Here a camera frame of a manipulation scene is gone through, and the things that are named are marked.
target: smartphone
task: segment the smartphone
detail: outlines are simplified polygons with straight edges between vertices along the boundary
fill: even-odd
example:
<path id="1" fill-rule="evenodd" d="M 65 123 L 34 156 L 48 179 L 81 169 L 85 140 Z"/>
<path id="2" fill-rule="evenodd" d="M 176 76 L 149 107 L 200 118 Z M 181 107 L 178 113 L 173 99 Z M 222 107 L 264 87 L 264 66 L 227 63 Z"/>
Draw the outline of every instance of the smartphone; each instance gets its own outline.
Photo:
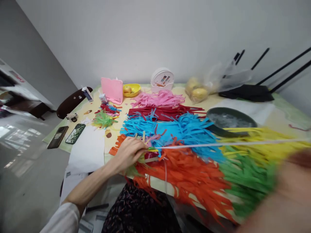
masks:
<path id="1" fill-rule="evenodd" d="M 85 124 L 77 124 L 65 142 L 68 144 L 75 144 L 84 128 Z"/>
<path id="2" fill-rule="evenodd" d="M 61 144 L 65 133 L 68 130 L 68 126 L 62 126 L 59 127 L 57 132 L 55 133 L 54 137 L 52 138 L 52 140 L 50 141 L 50 143 L 48 144 L 47 149 L 54 149 L 54 148 L 58 148 L 59 145 Z"/>

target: gray bowl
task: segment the gray bowl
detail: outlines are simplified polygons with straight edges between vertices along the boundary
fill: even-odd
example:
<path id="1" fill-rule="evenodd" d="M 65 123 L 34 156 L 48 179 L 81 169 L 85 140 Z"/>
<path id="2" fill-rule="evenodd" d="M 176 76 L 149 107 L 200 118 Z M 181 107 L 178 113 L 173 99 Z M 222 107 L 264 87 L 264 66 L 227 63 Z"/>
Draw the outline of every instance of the gray bowl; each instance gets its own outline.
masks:
<path id="1" fill-rule="evenodd" d="M 236 117 L 238 119 L 241 119 L 247 123 L 249 123 L 251 128 L 257 127 L 257 123 L 248 115 L 232 109 L 232 108 L 226 108 L 226 107 L 215 107 L 211 108 L 210 110 L 207 111 L 206 116 L 209 118 L 209 115 L 211 114 L 216 114 L 221 117 L 222 114 L 228 114 L 233 117 Z M 247 137 L 249 134 L 247 132 L 239 132 L 239 133 L 233 133 L 227 130 L 224 130 L 223 128 L 227 128 L 224 125 L 221 125 L 220 123 L 211 125 L 208 127 L 208 130 L 213 132 L 214 134 L 224 137 L 224 138 L 237 138 L 237 137 Z"/>

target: white paper sheet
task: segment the white paper sheet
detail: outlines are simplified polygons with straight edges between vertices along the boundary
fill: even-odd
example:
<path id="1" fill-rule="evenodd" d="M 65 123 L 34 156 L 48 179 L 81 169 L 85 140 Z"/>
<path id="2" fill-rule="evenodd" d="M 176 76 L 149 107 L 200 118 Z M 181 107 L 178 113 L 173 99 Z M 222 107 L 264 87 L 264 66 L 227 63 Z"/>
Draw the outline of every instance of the white paper sheet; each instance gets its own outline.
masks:
<path id="1" fill-rule="evenodd" d="M 253 103 L 244 100 L 225 99 L 213 107 L 228 107 L 238 110 L 253 118 L 260 125 L 264 125 L 270 113 L 275 108 L 271 103 Z"/>
<path id="2" fill-rule="evenodd" d="M 65 200 L 68 194 L 74 189 L 74 187 L 76 187 L 87 176 L 88 173 L 72 175 L 71 172 L 66 169 L 61 194 L 61 201 L 59 205 L 62 204 L 62 202 Z"/>
<path id="3" fill-rule="evenodd" d="M 67 170 L 71 174 L 89 173 L 105 164 L 105 130 L 86 126 L 73 145 Z"/>

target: patterned fabric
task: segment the patterned fabric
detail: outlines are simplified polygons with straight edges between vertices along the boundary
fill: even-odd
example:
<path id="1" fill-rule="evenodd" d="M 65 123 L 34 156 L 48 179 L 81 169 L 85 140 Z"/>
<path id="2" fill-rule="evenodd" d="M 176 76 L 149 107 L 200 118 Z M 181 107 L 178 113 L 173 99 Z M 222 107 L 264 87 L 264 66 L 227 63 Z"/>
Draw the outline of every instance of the patterned fabric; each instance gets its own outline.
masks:
<path id="1" fill-rule="evenodd" d="M 181 232 L 166 195 L 155 192 L 161 205 L 132 181 L 127 183 L 109 211 L 102 233 Z"/>

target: hand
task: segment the hand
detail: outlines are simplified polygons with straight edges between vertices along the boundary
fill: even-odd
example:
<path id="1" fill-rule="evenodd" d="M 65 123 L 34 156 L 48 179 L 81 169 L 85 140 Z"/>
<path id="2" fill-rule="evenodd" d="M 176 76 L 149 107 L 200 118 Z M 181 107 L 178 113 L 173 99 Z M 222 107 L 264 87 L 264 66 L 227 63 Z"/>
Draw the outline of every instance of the hand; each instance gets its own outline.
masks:
<path id="1" fill-rule="evenodd" d="M 280 167 L 276 191 L 303 205 L 311 205 L 311 149 L 291 155 Z"/>
<path id="2" fill-rule="evenodd" d="M 109 164 L 113 166 L 114 173 L 118 174 L 136 163 L 147 149 L 148 146 L 143 141 L 134 137 L 127 137 L 122 142 L 117 154 L 109 161 Z"/>

